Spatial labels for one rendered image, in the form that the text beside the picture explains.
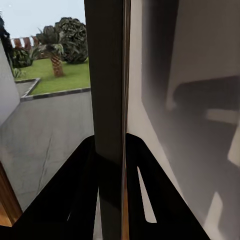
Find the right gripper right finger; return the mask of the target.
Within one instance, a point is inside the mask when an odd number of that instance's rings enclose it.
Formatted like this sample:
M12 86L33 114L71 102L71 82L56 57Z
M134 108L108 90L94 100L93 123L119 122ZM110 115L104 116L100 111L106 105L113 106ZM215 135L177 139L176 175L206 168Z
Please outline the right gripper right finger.
M145 218L140 170L157 220ZM144 140L126 133L129 240L211 240Z

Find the poster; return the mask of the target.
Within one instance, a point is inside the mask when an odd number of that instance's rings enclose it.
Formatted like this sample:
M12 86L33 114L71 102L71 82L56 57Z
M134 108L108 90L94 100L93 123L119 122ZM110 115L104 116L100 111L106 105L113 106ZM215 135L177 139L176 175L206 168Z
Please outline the poster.
M102 240L123 239L131 0L84 0Z

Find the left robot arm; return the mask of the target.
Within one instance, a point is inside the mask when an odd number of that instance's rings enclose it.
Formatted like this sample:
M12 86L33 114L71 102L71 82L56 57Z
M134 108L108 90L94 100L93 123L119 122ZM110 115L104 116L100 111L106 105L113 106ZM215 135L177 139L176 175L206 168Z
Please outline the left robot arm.
M0 240L7 234L7 232L11 229L10 226L0 225Z

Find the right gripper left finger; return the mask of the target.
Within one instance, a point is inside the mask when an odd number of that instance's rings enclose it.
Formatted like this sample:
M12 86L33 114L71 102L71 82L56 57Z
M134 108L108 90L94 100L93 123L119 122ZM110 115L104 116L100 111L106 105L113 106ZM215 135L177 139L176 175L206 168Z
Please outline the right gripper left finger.
M2 240L93 240L98 191L92 135L76 148Z

